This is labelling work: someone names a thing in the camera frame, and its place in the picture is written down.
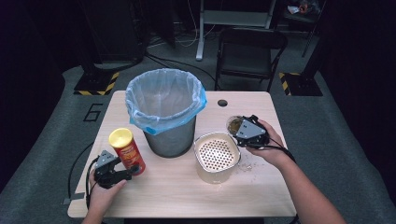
person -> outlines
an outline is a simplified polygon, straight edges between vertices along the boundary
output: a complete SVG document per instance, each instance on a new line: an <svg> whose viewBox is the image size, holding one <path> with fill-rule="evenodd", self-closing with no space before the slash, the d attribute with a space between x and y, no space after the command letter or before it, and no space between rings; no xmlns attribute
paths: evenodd
<svg viewBox="0 0 396 224"><path fill-rule="evenodd" d="M102 223L103 217L105 216L107 209L113 203L114 197L116 197L127 182L123 179L111 189L104 189L96 184L93 174L94 170L90 173L90 185L92 188L90 208L82 221L83 224Z"/></svg>
<svg viewBox="0 0 396 224"><path fill-rule="evenodd" d="M283 147L282 139L274 128L264 120L259 119L270 136L268 146ZM262 157L267 162L274 165L285 179L290 192L290 197L294 203L299 219L304 224L310 223L346 223L344 218L332 203L315 187L297 164L283 151L270 148L255 149L247 147L247 151L255 156ZM114 197L126 184L122 180L111 189L103 189L95 185L93 172L90 175L92 188L91 205L83 223L101 223L107 208L113 202Z"/></svg>
<svg viewBox="0 0 396 224"><path fill-rule="evenodd" d="M259 123L264 126L271 138L268 145L279 147L280 144L283 147L282 139L274 128L264 120L259 119ZM247 151L262 157L280 171L302 223L346 223L332 203L284 152L270 147L264 150L247 147Z"/></svg>

trash can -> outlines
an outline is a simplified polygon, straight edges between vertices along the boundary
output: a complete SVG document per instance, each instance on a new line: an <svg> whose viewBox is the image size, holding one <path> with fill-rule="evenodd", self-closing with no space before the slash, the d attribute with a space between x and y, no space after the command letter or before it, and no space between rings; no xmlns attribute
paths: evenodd
<svg viewBox="0 0 396 224"><path fill-rule="evenodd" d="M191 148L196 115L205 108L206 95L193 74L164 68L131 80L125 102L130 123L144 132L151 150L174 158Z"/></svg>

black stand base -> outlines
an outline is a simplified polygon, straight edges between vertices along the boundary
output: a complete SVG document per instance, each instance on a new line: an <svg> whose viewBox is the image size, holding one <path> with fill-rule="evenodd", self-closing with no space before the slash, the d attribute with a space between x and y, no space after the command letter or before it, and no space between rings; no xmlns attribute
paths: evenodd
<svg viewBox="0 0 396 224"><path fill-rule="evenodd" d="M323 96L313 78L304 78L298 73L279 73L279 77L287 95Z"/></svg>
<svg viewBox="0 0 396 224"><path fill-rule="evenodd" d="M114 87L118 72L94 69L93 73L84 72L74 88L74 94L108 95Z"/></svg>

red canister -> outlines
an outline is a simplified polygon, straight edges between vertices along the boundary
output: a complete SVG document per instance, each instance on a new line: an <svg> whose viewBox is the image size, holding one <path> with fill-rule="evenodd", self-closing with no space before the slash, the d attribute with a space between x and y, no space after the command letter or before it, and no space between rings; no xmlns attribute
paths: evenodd
<svg viewBox="0 0 396 224"><path fill-rule="evenodd" d="M119 128L114 130L108 137L108 142L117 152L127 170L134 165L138 165L139 169L132 175L140 175L145 171L146 164L134 141L134 135L129 129Z"/></svg>

yellow lid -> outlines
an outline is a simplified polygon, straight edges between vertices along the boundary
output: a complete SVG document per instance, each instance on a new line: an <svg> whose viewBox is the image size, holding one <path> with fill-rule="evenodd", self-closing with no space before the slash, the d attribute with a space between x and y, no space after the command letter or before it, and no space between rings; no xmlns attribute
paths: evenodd
<svg viewBox="0 0 396 224"><path fill-rule="evenodd" d="M108 137L108 143L115 148L123 148L131 143L134 135L129 129L119 128L114 130Z"/></svg>

